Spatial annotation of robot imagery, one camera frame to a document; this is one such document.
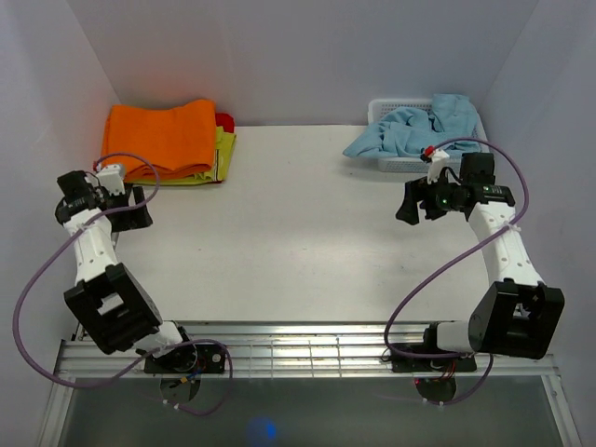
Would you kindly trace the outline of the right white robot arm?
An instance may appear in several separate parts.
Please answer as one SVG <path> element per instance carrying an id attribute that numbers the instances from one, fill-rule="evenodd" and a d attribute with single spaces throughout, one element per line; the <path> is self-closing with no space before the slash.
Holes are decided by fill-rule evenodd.
<path id="1" fill-rule="evenodd" d="M 495 182 L 493 155 L 463 154 L 454 181 L 448 179 L 445 151 L 429 147 L 421 158 L 429 165 L 428 173 L 406 183 L 397 219 L 415 225 L 421 218 L 437 220 L 449 212 L 463 213 L 482 244 L 489 288 L 469 317 L 432 323 L 422 343 L 409 347 L 409 352 L 432 370 L 443 369 L 454 354 L 542 359 L 562 314 L 564 297 L 536 272 L 514 223 L 511 190 Z"/>

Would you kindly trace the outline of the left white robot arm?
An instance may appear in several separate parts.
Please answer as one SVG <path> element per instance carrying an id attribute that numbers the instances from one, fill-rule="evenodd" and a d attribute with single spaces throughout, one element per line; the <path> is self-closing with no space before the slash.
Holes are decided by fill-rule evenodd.
<path id="1" fill-rule="evenodd" d="M 113 237 L 149 227 L 153 220 L 140 186 L 125 183 L 121 164 L 96 173 L 74 170 L 58 178 L 63 197 L 57 222 L 75 238 L 76 276 L 64 300 L 106 355 L 148 353 L 167 372 L 186 373 L 198 364 L 196 347 L 182 326 L 165 321 L 156 304 L 115 253 Z"/>

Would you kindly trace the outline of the orange trousers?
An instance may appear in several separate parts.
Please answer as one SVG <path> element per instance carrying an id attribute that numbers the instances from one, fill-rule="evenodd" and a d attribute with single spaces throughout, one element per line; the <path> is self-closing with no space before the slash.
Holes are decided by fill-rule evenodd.
<path id="1" fill-rule="evenodd" d="M 102 154 L 126 169 L 126 180 L 175 180 L 213 168 L 217 127 L 215 102 L 149 110 L 115 105 L 108 115 Z"/>

